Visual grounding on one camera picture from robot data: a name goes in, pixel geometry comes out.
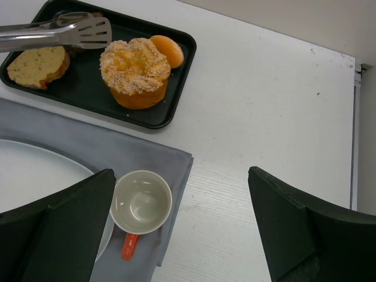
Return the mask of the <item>metal serving tongs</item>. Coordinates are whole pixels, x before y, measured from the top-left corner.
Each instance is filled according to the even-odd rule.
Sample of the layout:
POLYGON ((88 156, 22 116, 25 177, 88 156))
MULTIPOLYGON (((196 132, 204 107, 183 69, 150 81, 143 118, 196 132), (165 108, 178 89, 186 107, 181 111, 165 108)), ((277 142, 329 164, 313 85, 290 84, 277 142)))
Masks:
POLYGON ((70 12, 46 21, 1 27, 1 52, 51 46, 100 49, 112 42, 112 27, 103 16, 70 12))

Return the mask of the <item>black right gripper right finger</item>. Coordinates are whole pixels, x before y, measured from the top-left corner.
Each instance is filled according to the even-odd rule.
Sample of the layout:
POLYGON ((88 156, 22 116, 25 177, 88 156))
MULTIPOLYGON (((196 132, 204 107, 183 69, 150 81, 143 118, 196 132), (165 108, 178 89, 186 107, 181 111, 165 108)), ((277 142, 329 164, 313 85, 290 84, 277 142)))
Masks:
POLYGON ((253 166, 250 197, 272 281, 375 281, 375 216, 253 166))

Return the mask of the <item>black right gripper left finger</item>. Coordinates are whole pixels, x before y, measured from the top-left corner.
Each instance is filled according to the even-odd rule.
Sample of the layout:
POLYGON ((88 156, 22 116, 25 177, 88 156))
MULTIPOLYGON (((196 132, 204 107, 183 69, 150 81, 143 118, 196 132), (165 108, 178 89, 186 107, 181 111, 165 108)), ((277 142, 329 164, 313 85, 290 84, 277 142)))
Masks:
POLYGON ((115 182, 104 169, 1 213, 1 281, 89 281, 115 182))

